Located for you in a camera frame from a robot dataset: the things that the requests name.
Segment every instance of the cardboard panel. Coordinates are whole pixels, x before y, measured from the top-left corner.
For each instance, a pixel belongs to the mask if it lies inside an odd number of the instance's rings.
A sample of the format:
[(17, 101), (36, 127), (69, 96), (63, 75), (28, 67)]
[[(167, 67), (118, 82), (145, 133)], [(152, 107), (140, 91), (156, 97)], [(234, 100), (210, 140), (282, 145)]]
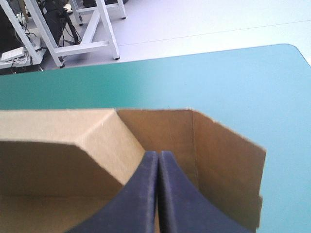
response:
[(145, 150), (171, 150), (197, 186), (191, 110), (118, 110)]
[(122, 187), (74, 145), (0, 142), (0, 193), (113, 197)]
[(0, 232), (63, 233), (101, 209), (102, 198), (0, 197)]
[(72, 143), (114, 109), (0, 111), (0, 140)]
[(265, 150), (193, 112), (200, 191), (242, 225), (259, 225), (259, 189)]
[(116, 112), (76, 143), (122, 185), (133, 175), (145, 153)]

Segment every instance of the floor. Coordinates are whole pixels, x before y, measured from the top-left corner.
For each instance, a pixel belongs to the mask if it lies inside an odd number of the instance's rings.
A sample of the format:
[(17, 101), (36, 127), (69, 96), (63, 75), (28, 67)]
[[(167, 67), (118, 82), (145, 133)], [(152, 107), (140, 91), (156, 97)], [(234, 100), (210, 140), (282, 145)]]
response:
[[(110, 12), (121, 58), (109, 49), (68, 56), (66, 67), (127, 62), (272, 44), (292, 44), (311, 63), (311, 2), (305, 0), (129, 0)], [(83, 34), (87, 24), (76, 25)], [(105, 37), (102, 24), (94, 41)], [(49, 56), (44, 69), (57, 68)]]

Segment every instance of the black foam piece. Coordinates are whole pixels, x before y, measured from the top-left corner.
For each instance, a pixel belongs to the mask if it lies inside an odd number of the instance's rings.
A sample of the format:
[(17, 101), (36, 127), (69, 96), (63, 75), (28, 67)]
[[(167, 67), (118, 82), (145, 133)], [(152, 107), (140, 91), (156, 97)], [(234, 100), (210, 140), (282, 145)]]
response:
[(203, 197), (170, 151), (159, 155), (158, 211), (161, 233), (250, 233)]
[(153, 233), (158, 155), (148, 151), (123, 189), (67, 233)]

